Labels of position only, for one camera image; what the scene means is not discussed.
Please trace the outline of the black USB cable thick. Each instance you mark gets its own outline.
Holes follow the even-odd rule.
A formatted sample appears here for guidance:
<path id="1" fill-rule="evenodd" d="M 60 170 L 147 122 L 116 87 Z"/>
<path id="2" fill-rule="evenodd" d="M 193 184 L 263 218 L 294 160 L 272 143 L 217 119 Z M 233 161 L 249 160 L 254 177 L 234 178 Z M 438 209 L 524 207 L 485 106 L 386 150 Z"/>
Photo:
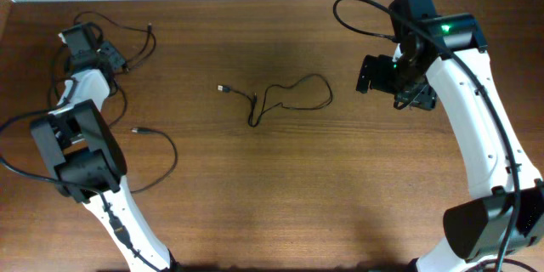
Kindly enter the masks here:
<path id="1" fill-rule="evenodd" d="M 138 157 L 138 162 L 143 162 L 148 172 L 144 174 L 145 170 L 142 169 L 141 181 L 136 187 L 130 188 L 132 195 L 138 195 L 152 190 L 174 173 L 179 163 L 179 150 L 173 138 L 163 131 L 151 127 L 131 127 L 130 132 L 142 138 L 148 137 L 149 145 L 152 145 L 153 141 L 160 145 L 158 149 L 151 150 L 150 156 Z"/>

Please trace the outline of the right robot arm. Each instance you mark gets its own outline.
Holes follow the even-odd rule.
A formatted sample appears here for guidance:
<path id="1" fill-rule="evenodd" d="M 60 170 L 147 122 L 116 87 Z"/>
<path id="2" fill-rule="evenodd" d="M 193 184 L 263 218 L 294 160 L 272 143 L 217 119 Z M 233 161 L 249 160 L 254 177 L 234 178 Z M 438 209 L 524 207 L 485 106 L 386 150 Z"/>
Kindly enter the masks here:
<path id="1" fill-rule="evenodd" d="M 356 88 L 392 94 L 397 110 L 442 104 L 471 196 L 445 211 L 444 238 L 408 270 L 500 270 L 511 254 L 543 238 L 543 178 L 496 91 L 485 36 L 472 15 L 442 16 L 433 0 L 394 0 L 385 12 L 396 50 L 366 56 Z"/>

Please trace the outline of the black USB cable thin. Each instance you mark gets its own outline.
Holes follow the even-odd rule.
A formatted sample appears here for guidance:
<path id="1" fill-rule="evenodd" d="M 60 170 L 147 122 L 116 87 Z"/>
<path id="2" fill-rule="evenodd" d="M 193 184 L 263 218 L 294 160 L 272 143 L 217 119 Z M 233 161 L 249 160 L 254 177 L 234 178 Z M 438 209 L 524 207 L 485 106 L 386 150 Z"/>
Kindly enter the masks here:
<path id="1" fill-rule="evenodd" d="M 126 54 L 116 45 L 116 41 L 106 35 L 105 26 L 110 26 L 129 36 L 138 36 L 141 42 L 136 49 Z M 124 25 L 96 10 L 83 10 L 76 13 L 71 19 L 70 26 L 59 36 L 61 43 L 54 51 L 48 68 L 49 105 L 61 99 L 59 83 L 63 77 L 74 77 L 78 72 L 87 69 L 103 72 L 107 84 L 111 86 L 110 94 L 116 94 L 120 90 L 116 79 L 144 65 L 154 55 L 158 44 L 155 29 L 151 23 L 145 26 Z M 103 41 L 110 41 L 125 57 L 127 67 L 122 71 L 114 72 L 101 61 L 98 49 Z"/>

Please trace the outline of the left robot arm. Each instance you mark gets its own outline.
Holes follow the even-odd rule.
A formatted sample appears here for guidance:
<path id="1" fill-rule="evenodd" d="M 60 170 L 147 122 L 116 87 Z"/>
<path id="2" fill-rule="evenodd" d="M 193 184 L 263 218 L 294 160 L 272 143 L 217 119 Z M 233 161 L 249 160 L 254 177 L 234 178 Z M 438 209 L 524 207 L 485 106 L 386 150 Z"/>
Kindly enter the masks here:
<path id="1" fill-rule="evenodd" d="M 105 227 L 132 271 L 180 271 L 133 199 L 127 163 L 103 103 L 116 91 L 116 71 L 127 64 L 92 22 L 59 34 L 70 51 L 65 90 L 56 107 L 31 123 L 42 160 L 57 189 L 89 210 Z"/>

